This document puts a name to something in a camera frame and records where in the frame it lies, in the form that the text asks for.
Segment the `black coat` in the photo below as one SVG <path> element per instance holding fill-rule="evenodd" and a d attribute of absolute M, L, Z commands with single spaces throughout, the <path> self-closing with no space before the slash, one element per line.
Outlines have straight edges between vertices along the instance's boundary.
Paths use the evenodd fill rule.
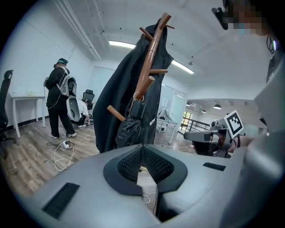
<path fill-rule="evenodd" d="M 159 21 L 146 30 L 154 36 Z M 163 29 L 155 54 L 152 69 L 167 69 L 173 58 L 166 50 L 167 28 Z M 128 116 L 127 107 L 133 98 L 138 78 L 143 67 L 150 41 L 142 35 L 136 47 L 123 59 L 100 94 L 93 110 L 96 146 L 100 153 L 116 147 L 115 137 L 121 121 L 114 117 L 107 107 L 112 105 L 119 113 Z M 153 75 L 154 83 L 145 94 L 146 108 L 142 118 L 142 133 L 138 143 L 153 144 L 156 115 L 159 107 L 161 84 L 164 74 Z"/>

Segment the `office chair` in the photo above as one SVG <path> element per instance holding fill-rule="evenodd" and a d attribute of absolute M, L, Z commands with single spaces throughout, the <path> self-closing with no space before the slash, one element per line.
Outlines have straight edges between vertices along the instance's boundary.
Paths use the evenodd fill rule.
<path fill-rule="evenodd" d="M 6 137 L 4 133 L 8 125 L 8 117 L 5 111 L 5 102 L 6 102 L 6 97 L 7 97 L 12 75 L 13 75 L 13 70 L 6 71 L 4 75 L 4 80 L 2 82 L 1 89 L 0 89 L 0 147 L 1 147 L 0 150 L 4 154 L 5 159 L 7 158 L 7 154 L 5 153 L 5 150 L 3 149 L 1 143 L 4 141 L 8 141 L 8 140 L 14 140 L 14 138 Z"/>
<path fill-rule="evenodd" d="M 87 105 L 87 110 L 92 110 L 93 109 L 93 99 L 94 99 L 94 94 L 93 94 L 93 90 L 86 90 L 83 93 L 83 99 L 89 99 L 90 103 Z"/>

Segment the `table leg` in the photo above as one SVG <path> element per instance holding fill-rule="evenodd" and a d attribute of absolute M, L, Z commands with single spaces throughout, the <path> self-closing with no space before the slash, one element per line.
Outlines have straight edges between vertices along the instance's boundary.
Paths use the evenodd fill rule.
<path fill-rule="evenodd" d="M 12 118 L 12 122 L 13 122 L 13 128 L 16 129 L 16 124 L 15 124 L 14 117 Z"/>
<path fill-rule="evenodd" d="M 37 99 L 35 101 L 35 117 L 36 117 L 36 121 L 38 122 L 39 119 L 37 118 Z"/>
<path fill-rule="evenodd" d="M 20 132 L 19 132 L 19 126 L 18 126 L 18 121 L 17 121 L 17 114 L 16 114 L 16 101 L 13 99 L 13 119 L 14 119 L 14 124 L 16 128 L 16 133 L 18 138 L 21 138 Z"/>
<path fill-rule="evenodd" d="M 161 123 L 161 125 L 159 127 L 159 133 L 161 132 L 162 125 L 163 125 L 163 123 Z"/>
<path fill-rule="evenodd" d="M 177 125 L 175 125 L 174 128 L 173 128 L 172 135 L 171 135 L 171 137 L 170 137 L 170 140 L 169 140 L 168 144 L 171 144 L 171 141 L 172 141 L 173 136 L 174 136 L 174 133 L 175 133 L 176 126 L 177 126 Z"/>
<path fill-rule="evenodd" d="M 43 99 L 42 116 L 43 116 L 43 127 L 45 127 L 45 99 Z"/>

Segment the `white backpack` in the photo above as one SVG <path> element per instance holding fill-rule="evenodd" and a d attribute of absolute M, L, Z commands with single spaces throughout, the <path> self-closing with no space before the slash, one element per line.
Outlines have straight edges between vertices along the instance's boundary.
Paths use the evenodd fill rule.
<path fill-rule="evenodd" d="M 62 77 L 60 83 L 61 85 L 57 84 L 58 89 L 60 90 L 62 95 L 67 97 L 76 97 L 76 80 L 70 74 L 68 74 L 66 68 L 62 67 L 65 70 L 67 75 Z"/>
<path fill-rule="evenodd" d="M 71 120 L 78 122 L 81 116 L 76 99 L 76 86 L 77 85 L 75 78 L 68 73 L 65 77 L 62 78 L 61 85 L 57 84 L 57 87 L 60 90 L 61 94 L 68 97 L 66 100 L 68 117 Z"/>

